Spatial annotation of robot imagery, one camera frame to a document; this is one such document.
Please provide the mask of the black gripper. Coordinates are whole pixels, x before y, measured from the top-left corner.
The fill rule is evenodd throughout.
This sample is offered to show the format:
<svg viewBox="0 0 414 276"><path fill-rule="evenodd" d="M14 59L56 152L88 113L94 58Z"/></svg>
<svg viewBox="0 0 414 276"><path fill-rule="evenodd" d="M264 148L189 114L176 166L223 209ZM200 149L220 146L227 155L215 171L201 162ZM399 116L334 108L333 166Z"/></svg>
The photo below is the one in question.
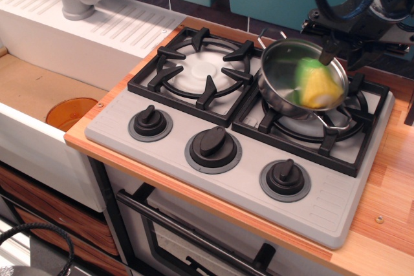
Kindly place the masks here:
<svg viewBox="0 0 414 276"><path fill-rule="evenodd" d="M328 65L339 52L346 54L347 70L372 64L382 54L404 55L411 48L410 1L373 1L362 6L346 1L318 5L302 24L302 33L320 37L319 62Z"/></svg>

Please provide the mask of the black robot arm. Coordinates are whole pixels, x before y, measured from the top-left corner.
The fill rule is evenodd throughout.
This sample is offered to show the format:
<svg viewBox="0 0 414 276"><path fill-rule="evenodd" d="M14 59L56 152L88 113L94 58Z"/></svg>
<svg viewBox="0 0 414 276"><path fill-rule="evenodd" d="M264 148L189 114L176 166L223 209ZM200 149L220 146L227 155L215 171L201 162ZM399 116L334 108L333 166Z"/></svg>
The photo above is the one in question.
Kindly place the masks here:
<svg viewBox="0 0 414 276"><path fill-rule="evenodd" d="M413 0L346 0L331 6L315 0L302 31L322 40L319 61L328 65L343 56L350 71L368 66L384 54L403 56L413 47Z"/></svg>

